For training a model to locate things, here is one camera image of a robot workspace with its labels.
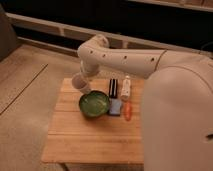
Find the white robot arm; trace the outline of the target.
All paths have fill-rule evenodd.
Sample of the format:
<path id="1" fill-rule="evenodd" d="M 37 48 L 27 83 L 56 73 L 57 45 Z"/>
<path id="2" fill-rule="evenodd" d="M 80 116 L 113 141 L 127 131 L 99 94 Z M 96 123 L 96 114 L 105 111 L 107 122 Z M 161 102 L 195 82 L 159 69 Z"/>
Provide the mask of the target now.
<path id="1" fill-rule="evenodd" d="M 82 43 L 77 54 L 86 76 L 105 65 L 145 79 L 145 171 L 213 171 L 213 58 L 173 50 L 111 49 L 103 35 Z"/>

